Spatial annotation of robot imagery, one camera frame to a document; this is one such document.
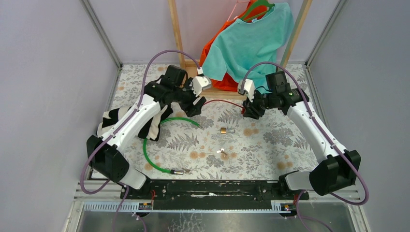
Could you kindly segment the red cable lock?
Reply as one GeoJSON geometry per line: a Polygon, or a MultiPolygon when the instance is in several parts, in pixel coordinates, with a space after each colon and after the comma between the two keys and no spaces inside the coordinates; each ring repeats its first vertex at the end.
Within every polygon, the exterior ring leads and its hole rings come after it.
{"type": "Polygon", "coordinates": [[[206,114],[213,115],[241,115],[243,106],[235,101],[212,99],[208,100],[202,107],[202,111],[206,114]]]}

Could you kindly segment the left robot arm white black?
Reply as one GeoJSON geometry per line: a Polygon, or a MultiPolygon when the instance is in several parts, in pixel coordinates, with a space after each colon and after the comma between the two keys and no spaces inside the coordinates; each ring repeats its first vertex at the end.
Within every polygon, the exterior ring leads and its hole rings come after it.
{"type": "Polygon", "coordinates": [[[170,109],[171,103],[177,102],[188,117],[201,113],[206,99],[200,93],[210,88],[211,82],[202,68],[197,72],[196,77],[187,78],[185,70],[170,65],[157,81],[145,83],[142,96],[116,124],[109,126],[101,136],[88,138],[87,164],[108,180],[132,188],[137,198],[147,197],[150,192],[147,176],[132,168],[123,153],[135,136],[148,133],[149,123],[154,123],[156,117],[161,118],[160,114],[170,109]]]}

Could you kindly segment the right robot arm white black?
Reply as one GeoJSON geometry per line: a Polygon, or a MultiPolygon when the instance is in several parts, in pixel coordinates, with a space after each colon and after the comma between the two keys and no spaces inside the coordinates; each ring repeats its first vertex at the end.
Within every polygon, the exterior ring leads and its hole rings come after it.
{"type": "Polygon", "coordinates": [[[266,76],[268,92],[262,94],[254,82],[245,78],[238,92],[246,95],[242,115],[261,118],[268,109],[279,109],[301,131],[316,157],[318,165],[312,171],[295,171],[282,175],[277,186],[281,198],[291,198],[297,190],[313,190],[324,196],[352,186],[359,180],[361,156],[349,151],[324,125],[313,111],[307,94],[300,86],[291,88],[289,73],[280,71],[266,76]]]}

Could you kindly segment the brass padlock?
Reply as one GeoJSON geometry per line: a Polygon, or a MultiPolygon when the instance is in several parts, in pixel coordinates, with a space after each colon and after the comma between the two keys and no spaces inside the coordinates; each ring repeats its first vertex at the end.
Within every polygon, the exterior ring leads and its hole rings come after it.
{"type": "Polygon", "coordinates": [[[221,128],[220,129],[221,134],[232,134],[235,133],[234,128],[221,128]]]}

